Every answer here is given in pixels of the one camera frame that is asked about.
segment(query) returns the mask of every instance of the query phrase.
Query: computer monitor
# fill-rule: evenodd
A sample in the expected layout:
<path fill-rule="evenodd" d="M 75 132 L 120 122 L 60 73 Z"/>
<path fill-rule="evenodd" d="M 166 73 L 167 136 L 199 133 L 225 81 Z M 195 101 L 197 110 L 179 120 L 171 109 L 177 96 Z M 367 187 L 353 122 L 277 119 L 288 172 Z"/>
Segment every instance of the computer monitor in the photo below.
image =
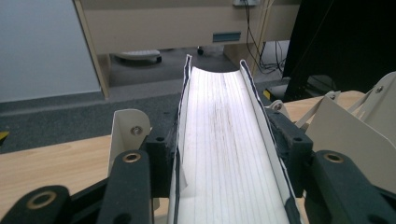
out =
<path fill-rule="evenodd" d="M 367 92 L 396 71 L 396 1 L 302 0 L 283 77 L 285 101 L 303 99 L 310 76 L 327 75 L 339 91 Z"/>

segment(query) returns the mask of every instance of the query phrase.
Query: power strip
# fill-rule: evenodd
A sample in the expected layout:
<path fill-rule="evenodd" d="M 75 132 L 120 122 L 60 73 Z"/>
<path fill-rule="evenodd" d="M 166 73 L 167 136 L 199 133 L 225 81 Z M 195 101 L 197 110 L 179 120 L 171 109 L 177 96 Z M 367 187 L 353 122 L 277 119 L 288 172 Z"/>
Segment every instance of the power strip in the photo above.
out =
<path fill-rule="evenodd" d="M 236 7 L 244 7 L 245 3 L 248 6 L 257 6 L 260 3 L 260 0 L 233 0 L 233 5 Z"/>

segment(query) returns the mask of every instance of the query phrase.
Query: white paper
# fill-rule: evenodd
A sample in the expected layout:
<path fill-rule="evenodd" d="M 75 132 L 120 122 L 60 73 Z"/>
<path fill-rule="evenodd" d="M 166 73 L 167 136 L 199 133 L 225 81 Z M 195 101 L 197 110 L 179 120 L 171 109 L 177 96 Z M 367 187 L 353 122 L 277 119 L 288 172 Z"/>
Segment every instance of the white paper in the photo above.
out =
<path fill-rule="evenodd" d="M 241 72 L 189 82 L 178 223 L 289 223 Z"/>

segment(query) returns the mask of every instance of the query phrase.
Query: desk leg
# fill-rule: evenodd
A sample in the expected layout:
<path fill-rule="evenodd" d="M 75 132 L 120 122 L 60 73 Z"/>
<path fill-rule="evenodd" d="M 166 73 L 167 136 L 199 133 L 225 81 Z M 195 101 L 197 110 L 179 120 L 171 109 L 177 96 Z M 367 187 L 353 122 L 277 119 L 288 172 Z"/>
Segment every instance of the desk leg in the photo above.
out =
<path fill-rule="evenodd" d="M 82 4 L 80 0 L 74 0 L 76 11 L 78 13 L 79 22 L 81 24 L 82 31 L 85 35 L 85 40 L 87 41 L 88 49 L 92 57 L 92 63 L 98 77 L 99 84 L 102 89 L 102 93 L 105 98 L 109 96 L 109 75 L 110 75 L 110 58 L 108 54 L 97 55 L 95 48 L 93 47 L 90 29 L 88 28 L 87 20 L 85 19 L 84 10 L 82 9 Z"/>

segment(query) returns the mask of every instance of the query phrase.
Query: black cable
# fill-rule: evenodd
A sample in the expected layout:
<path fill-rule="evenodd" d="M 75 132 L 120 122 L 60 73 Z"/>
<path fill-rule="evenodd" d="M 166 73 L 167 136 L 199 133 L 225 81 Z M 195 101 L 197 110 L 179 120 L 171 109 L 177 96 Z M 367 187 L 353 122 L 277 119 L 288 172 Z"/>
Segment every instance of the black cable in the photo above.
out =
<path fill-rule="evenodd" d="M 275 42 L 275 56 L 276 56 L 276 65 L 277 69 L 279 69 L 280 73 L 283 75 L 283 70 L 280 68 L 279 60 L 277 59 L 277 41 Z"/>
<path fill-rule="evenodd" d="M 282 49 L 282 46 L 280 45 L 279 41 L 276 41 L 276 43 L 277 43 L 277 45 L 278 45 L 279 48 L 280 48 L 280 66 L 281 66 L 281 67 L 284 67 L 284 66 L 285 66 L 285 61 L 286 61 L 286 59 L 283 59 L 283 49 Z"/>
<path fill-rule="evenodd" d="M 284 62 L 286 61 L 286 59 L 283 59 L 282 61 L 279 62 L 280 66 L 283 67 Z M 278 69 L 278 63 L 266 63 L 262 65 L 262 69 L 268 70 L 268 69 L 272 69 L 272 72 L 276 71 Z"/>
<path fill-rule="evenodd" d="M 262 52 L 260 52 L 260 67 L 264 68 L 265 64 L 262 61 L 262 55 L 264 54 L 264 45 L 262 45 Z"/>
<path fill-rule="evenodd" d="M 259 51 L 259 47 L 257 46 L 256 40 L 254 39 L 253 34 L 251 33 L 251 30 L 250 30 L 250 9 L 249 9 L 249 6 L 248 6 L 248 1 L 244 0 L 244 4 L 245 4 L 245 10 L 246 10 L 246 13 L 247 13 L 247 50 L 248 50 L 250 56 L 253 58 L 254 63 L 259 68 L 260 72 L 262 74 L 268 75 L 268 74 L 270 74 L 270 73 L 272 73 L 274 71 L 271 71 L 269 73 L 263 72 L 262 71 L 262 67 L 259 65 L 259 63 L 257 62 L 256 58 L 253 56 L 253 53 L 251 52 L 250 47 L 248 46 L 248 36 L 250 34 L 251 38 L 253 39 L 253 43 L 254 43 L 254 46 L 256 47 L 257 52 L 260 52 Z"/>

